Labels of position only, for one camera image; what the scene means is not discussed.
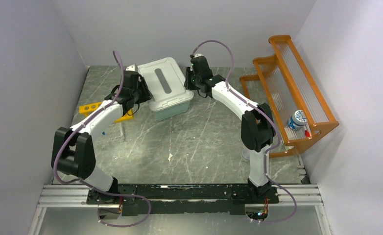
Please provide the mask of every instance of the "orange rack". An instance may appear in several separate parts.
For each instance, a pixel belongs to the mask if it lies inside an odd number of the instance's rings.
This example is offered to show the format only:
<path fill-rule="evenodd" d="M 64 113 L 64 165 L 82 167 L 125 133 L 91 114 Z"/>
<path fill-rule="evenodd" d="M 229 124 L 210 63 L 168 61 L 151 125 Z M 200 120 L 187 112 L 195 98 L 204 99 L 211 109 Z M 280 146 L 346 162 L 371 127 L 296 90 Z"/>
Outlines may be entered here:
<path fill-rule="evenodd" d="M 336 128 L 339 123 L 324 100 L 307 66 L 289 35 L 269 38 L 275 54 L 253 60 L 258 74 L 240 77 L 243 91 L 250 98 L 247 81 L 260 81 L 265 89 L 275 122 L 286 150 L 270 153 L 270 157 L 284 157 L 304 153 L 313 144 Z M 287 127 L 296 110 L 307 117 L 306 129 L 294 131 Z"/>

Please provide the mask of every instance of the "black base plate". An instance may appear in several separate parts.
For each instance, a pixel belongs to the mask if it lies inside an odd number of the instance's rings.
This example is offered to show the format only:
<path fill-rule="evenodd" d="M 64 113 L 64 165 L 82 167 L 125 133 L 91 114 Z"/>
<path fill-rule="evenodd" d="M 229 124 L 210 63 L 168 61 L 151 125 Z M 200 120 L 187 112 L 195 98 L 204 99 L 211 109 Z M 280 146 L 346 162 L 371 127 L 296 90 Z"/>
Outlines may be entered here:
<path fill-rule="evenodd" d="M 137 194 L 151 202 L 152 214 L 217 213 L 245 214 L 245 204 L 270 204 L 279 202 L 277 189 L 271 187 L 266 193 L 255 196 L 247 184 L 195 184 L 195 185 L 119 185 L 121 193 Z M 119 204 L 116 198 L 111 203 L 101 200 L 99 194 L 90 191 L 86 201 L 90 205 Z M 148 204 L 138 198 L 124 198 L 122 216 L 146 214 Z"/>

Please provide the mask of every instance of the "marble surface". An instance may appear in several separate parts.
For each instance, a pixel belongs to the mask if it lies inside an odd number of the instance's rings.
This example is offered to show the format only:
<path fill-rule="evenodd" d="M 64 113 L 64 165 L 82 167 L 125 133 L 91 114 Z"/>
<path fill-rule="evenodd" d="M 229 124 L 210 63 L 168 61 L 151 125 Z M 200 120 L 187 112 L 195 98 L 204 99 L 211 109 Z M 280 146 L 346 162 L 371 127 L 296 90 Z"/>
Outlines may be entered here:
<path fill-rule="evenodd" d="M 229 68 L 212 70 L 225 77 Z M 230 83 L 242 92 L 239 77 L 255 73 L 236 68 Z M 102 101 L 119 82 L 117 66 L 91 66 L 78 106 Z M 248 89 L 254 101 L 267 102 L 260 82 L 249 82 Z M 78 107 L 72 124 L 84 118 L 77 112 Z M 197 93 L 186 113 L 157 121 L 144 103 L 134 119 L 113 124 L 105 133 L 95 143 L 96 164 L 120 183 L 243 183 L 249 176 L 250 165 L 240 157 L 239 118 L 219 101 Z M 271 159 L 271 178 L 299 184 L 299 165 L 296 156 Z"/>

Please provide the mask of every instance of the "wire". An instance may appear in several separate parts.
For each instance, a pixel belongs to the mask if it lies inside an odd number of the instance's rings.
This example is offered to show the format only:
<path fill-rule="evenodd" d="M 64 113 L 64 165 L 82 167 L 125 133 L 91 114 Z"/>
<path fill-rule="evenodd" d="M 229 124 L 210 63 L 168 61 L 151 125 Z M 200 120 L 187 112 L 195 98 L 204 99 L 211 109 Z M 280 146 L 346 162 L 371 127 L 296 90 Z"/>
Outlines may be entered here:
<path fill-rule="evenodd" d="M 197 93 L 199 94 L 200 97 L 203 97 L 203 96 L 200 94 L 200 91 L 199 91 L 199 90 L 197 90 Z"/>
<path fill-rule="evenodd" d="M 78 133 L 84 126 L 87 126 L 96 116 L 98 116 L 98 114 L 100 114 L 102 111 L 106 110 L 108 107 L 110 107 L 111 105 L 113 105 L 116 101 L 116 99 L 118 98 L 119 94 L 121 93 L 121 90 L 122 90 L 122 86 L 123 86 L 123 83 L 124 83 L 124 66 L 122 64 L 122 59 L 121 59 L 121 56 L 120 54 L 116 51 L 116 50 L 113 50 L 112 51 L 113 55 L 114 55 L 114 58 L 115 58 L 115 61 L 117 62 L 118 66 L 120 67 L 121 69 L 121 82 L 120 82 L 120 85 L 119 85 L 119 88 L 118 88 L 118 91 L 117 93 L 115 94 L 115 97 L 112 99 L 112 101 L 110 103 L 108 103 L 107 105 L 105 105 L 103 108 L 101 109 L 97 109 L 95 110 L 80 126 L 78 126 L 76 129 L 73 130 L 73 132 L 69 135 L 69 137 L 63 142 L 63 145 L 60 147 L 59 151 L 57 152 L 57 155 L 56 155 L 56 158 L 54 159 L 54 163 L 53 163 L 53 175 L 54 177 L 56 178 L 56 180 L 63 184 L 63 185 L 67 185 L 67 184 L 70 184 L 70 183 L 73 183 L 75 181 L 80 181 L 82 184 L 92 188 L 93 190 L 97 191 L 97 192 L 100 192 L 102 194 L 105 194 L 105 195 L 109 195 L 109 196 L 114 196 L 114 197 L 136 197 L 136 198 L 140 198 L 140 199 L 143 199 L 147 202 L 148 204 L 148 212 L 147 212 L 147 215 L 145 215 L 145 217 L 136 222 L 136 223 L 133 223 L 133 224 L 128 224 L 128 225 L 114 225 L 114 224 L 108 224 L 104 221 L 102 221 L 99 217 L 99 211 L 98 211 L 98 219 L 99 219 L 99 223 L 101 224 L 104 224 L 104 225 L 107 225 L 107 226 L 110 226 L 110 227 L 117 227 L 117 228 L 127 228 L 127 227 L 132 227 L 132 226 L 135 226 L 135 225 L 138 225 L 138 224 L 141 224 L 143 223 L 145 220 L 147 220 L 147 218 L 150 216 L 151 214 L 151 203 L 150 201 L 145 198 L 144 196 L 141 196 L 141 195 L 136 195 L 136 194 L 120 194 L 120 193 L 110 193 L 110 192 L 105 192 L 105 191 L 102 191 L 98 188 L 95 188 L 93 187 L 92 185 L 86 183 L 85 181 L 81 180 L 81 179 L 74 179 L 74 180 L 70 180 L 70 181 L 64 181 L 60 178 L 59 174 L 57 173 L 57 164 L 59 163 L 59 159 L 60 159 L 60 156 L 62 155 L 63 151 L 65 150 L 66 146 L 68 146 L 69 142 L 71 141 L 71 139 L 76 135 L 76 133 Z"/>
<path fill-rule="evenodd" d="M 232 55 L 232 52 L 230 51 L 229 47 L 224 44 L 223 42 L 221 41 L 218 41 L 218 40 L 207 40 L 207 41 L 204 41 L 202 43 L 200 43 L 198 46 L 196 46 L 196 48 L 193 50 L 193 52 L 191 53 L 192 55 L 194 55 L 196 53 L 196 51 L 199 49 L 199 47 L 201 47 L 203 44 L 206 44 L 206 43 L 218 43 L 218 44 L 221 44 L 222 46 L 224 46 L 228 52 L 229 52 L 229 55 L 231 57 L 231 65 L 230 65 L 230 69 L 229 69 L 229 72 L 228 74 L 226 75 L 226 80 L 225 80 L 225 83 L 226 83 L 226 88 L 234 95 L 236 96 L 239 100 L 241 100 L 243 103 L 247 103 L 246 102 L 246 98 L 242 97 L 241 95 L 239 95 L 238 93 L 236 93 L 234 91 L 234 89 L 229 89 L 229 77 L 230 77 L 230 74 L 232 73 L 232 70 L 233 70 L 233 66 L 234 66 L 234 60 L 233 60 L 233 55 Z M 295 198 L 294 196 L 284 187 L 282 187 L 280 184 L 274 182 L 269 176 L 268 176 L 268 172 L 267 172 L 267 164 L 268 162 L 266 161 L 267 157 L 266 157 L 266 154 L 268 152 L 270 152 L 272 149 L 278 147 L 280 144 L 281 144 L 281 134 L 280 134 L 280 131 L 278 130 L 277 126 L 274 124 L 274 122 L 268 117 L 268 115 L 266 115 L 264 112 L 262 112 L 260 109 L 258 109 L 258 107 L 256 107 L 255 105 L 251 104 L 251 103 L 247 103 L 247 105 L 253 109 L 255 109 L 258 113 L 260 113 L 264 118 L 266 118 L 266 120 L 272 125 L 272 127 L 274 128 L 275 130 L 275 133 L 277 133 L 277 139 L 278 139 L 278 142 L 276 145 L 274 146 L 271 146 L 269 149 L 267 149 L 265 151 L 265 154 L 263 156 L 263 173 L 265 175 L 265 177 L 273 184 L 275 184 L 278 188 L 284 190 L 292 199 L 292 201 L 294 202 L 294 210 L 293 212 L 288 215 L 287 217 L 285 218 L 282 218 L 282 219 L 278 219 L 278 220 L 274 220 L 274 221 L 262 221 L 261 223 L 264 223 L 264 224 L 274 224 L 274 223 L 279 223 L 279 222 L 283 222 L 283 221 L 286 221 L 288 219 L 290 219 L 291 217 L 293 217 L 295 215 L 295 213 L 297 212 L 297 202 L 295 201 Z"/>
<path fill-rule="evenodd" d="M 129 114 L 129 112 L 127 112 L 127 115 L 128 116 L 132 116 L 132 115 L 134 115 L 139 109 L 140 109 L 140 104 L 137 104 L 138 106 L 137 106 L 137 110 L 135 111 L 135 112 L 133 112 L 132 114 Z"/>

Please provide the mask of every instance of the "purple cable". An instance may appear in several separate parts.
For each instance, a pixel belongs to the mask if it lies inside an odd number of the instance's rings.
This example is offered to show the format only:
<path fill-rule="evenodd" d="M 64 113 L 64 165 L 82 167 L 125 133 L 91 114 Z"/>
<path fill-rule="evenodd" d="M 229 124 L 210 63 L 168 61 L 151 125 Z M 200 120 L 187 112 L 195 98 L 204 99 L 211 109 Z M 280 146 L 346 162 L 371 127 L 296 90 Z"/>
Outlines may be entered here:
<path fill-rule="evenodd" d="M 243 103 L 247 103 L 246 102 L 246 98 L 240 96 L 239 94 L 237 94 L 236 92 L 234 92 L 233 89 L 229 89 L 229 77 L 230 77 L 230 74 L 232 73 L 232 70 L 233 70 L 233 66 L 234 66 L 234 61 L 233 61 L 233 55 L 232 55 L 232 52 L 230 51 L 229 47 L 227 45 L 225 45 L 223 42 L 221 41 L 218 41 L 218 40 L 207 40 L 207 41 L 204 41 L 202 43 L 200 43 L 194 50 L 193 50 L 193 53 L 192 55 L 194 55 L 196 53 L 196 51 L 199 49 L 199 47 L 201 47 L 203 44 L 205 43 L 218 43 L 218 44 L 221 44 L 222 46 L 224 46 L 228 52 L 229 52 L 229 55 L 231 57 L 231 65 L 230 65 L 230 70 L 228 72 L 228 74 L 226 75 L 226 88 L 228 89 L 228 91 L 230 91 L 234 96 L 236 96 L 239 100 L 241 100 Z M 291 199 L 293 200 L 294 202 L 294 211 L 287 217 L 285 218 L 282 218 L 282 219 L 278 219 L 278 220 L 274 220 L 274 221 L 262 221 L 261 223 L 264 223 L 264 224 L 274 224 L 274 223 L 279 223 L 279 222 L 283 222 L 287 219 L 290 219 L 291 217 L 293 217 L 295 215 L 295 213 L 297 212 L 297 202 L 295 201 L 295 198 L 294 196 L 284 187 L 282 187 L 280 184 L 274 182 L 267 174 L 267 164 L 268 162 L 266 161 L 266 154 L 271 151 L 272 149 L 278 147 L 281 143 L 281 134 L 277 128 L 277 126 L 274 124 L 274 122 L 268 117 L 268 115 L 266 115 L 264 112 L 262 112 L 258 107 L 256 107 L 255 105 L 251 104 L 251 103 L 248 103 L 248 106 L 255 109 L 258 113 L 260 113 L 262 116 L 264 116 L 266 118 L 266 120 L 272 125 L 272 127 L 274 128 L 275 130 L 275 133 L 277 133 L 277 138 L 278 138 L 278 142 L 276 143 L 276 145 L 274 146 L 271 146 L 269 149 L 267 149 L 265 151 L 265 155 L 263 156 L 263 172 L 264 172 L 264 175 L 265 177 L 273 184 L 275 184 L 276 186 L 278 186 L 280 189 L 284 190 L 286 193 L 288 193 L 288 195 L 291 197 Z"/>
<path fill-rule="evenodd" d="M 110 193 L 110 192 L 105 192 L 105 191 L 102 191 L 98 188 L 95 188 L 93 187 L 92 185 L 86 183 L 85 181 L 81 180 L 81 179 L 73 179 L 73 180 L 70 180 L 70 181 L 63 181 L 59 174 L 57 173 L 57 164 L 59 163 L 59 159 L 60 159 L 60 156 L 62 155 L 63 151 L 65 150 L 66 146 L 68 146 L 69 142 L 71 141 L 71 139 L 76 135 L 76 133 L 78 133 L 84 126 L 87 126 L 89 124 L 89 122 L 91 122 L 96 116 L 98 116 L 99 113 L 101 113 L 102 111 L 104 111 L 105 109 L 107 109 L 108 107 L 110 107 L 112 104 L 115 103 L 115 101 L 117 100 L 118 98 L 118 95 L 121 93 L 121 90 L 122 90 L 122 85 L 124 84 L 124 66 L 122 64 L 122 59 L 121 59 L 121 56 L 120 54 L 116 51 L 116 50 L 113 50 L 112 51 L 113 55 L 114 55 L 114 58 L 118 64 L 118 66 L 120 67 L 121 69 L 121 83 L 120 83 L 120 87 L 118 88 L 118 91 L 117 93 L 115 94 L 115 97 L 112 99 L 112 101 L 105 105 L 103 108 L 101 109 L 97 109 L 92 115 L 90 115 L 80 126 L 78 126 L 76 129 L 73 130 L 73 132 L 69 135 L 69 137 L 65 140 L 65 142 L 63 142 L 63 145 L 60 147 L 59 151 L 57 152 L 57 155 L 56 155 L 56 158 L 54 159 L 54 164 L 53 164 L 53 175 L 54 177 L 56 178 L 57 181 L 59 181 L 59 183 L 63 184 L 63 185 L 67 185 L 67 184 L 70 184 L 70 183 L 73 183 L 75 181 L 81 181 L 82 184 L 92 188 L 93 190 L 97 191 L 97 192 L 100 192 L 100 193 L 103 193 L 103 194 L 106 194 L 106 195 L 109 195 L 109 196 L 115 196 L 115 197 L 137 197 L 137 198 L 141 198 L 143 200 L 145 200 L 148 204 L 148 212 L 147 212 L 147 215 L 140 221 L 136 222 L 136 223 L 133 223 L 133 224 L 129 224 L 129 225 L 115 225 L 115 224 L 108 224 L 108 223 L 105 223 L 103 220 L 100 219 L 99 217 L 99 209 L 98 209 L 98 219 L 99 219 L 99 223 L 101 224 L 104 224 L 106 226 L 110 226 L 110 227 L 117 227 L 117 228 L 127 228 L 127 227 L 132 227 L 132 226 L 135 226 L 135 225 L 138 225 L 138 224 L 141 224 L 143 223 L 145 220 L 147 220 L 147 218 L 150 216 L 151 214 L 151 203 L 150 201 L 145 198 L 144 196 L 141 196 L 141 195 L 135 195 L 135 194 L 119 194 L 119 193 Z"/>

